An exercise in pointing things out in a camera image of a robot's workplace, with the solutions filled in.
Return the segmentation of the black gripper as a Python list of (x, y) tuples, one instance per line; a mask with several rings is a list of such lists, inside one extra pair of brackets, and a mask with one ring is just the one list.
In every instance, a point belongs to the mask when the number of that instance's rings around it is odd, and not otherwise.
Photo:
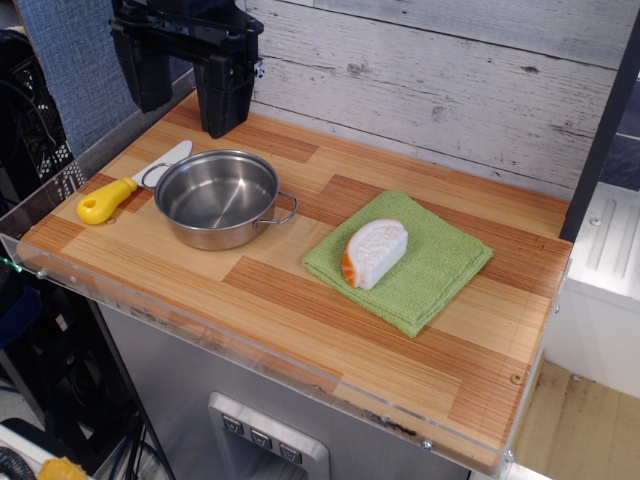
[(110, 20), (134, 103), (157, 110), (173, 96), (169, 56), (194, 67), (201, 124), (220, 138), (249, 114), (263, 24), (234, 1), (114, 1)]

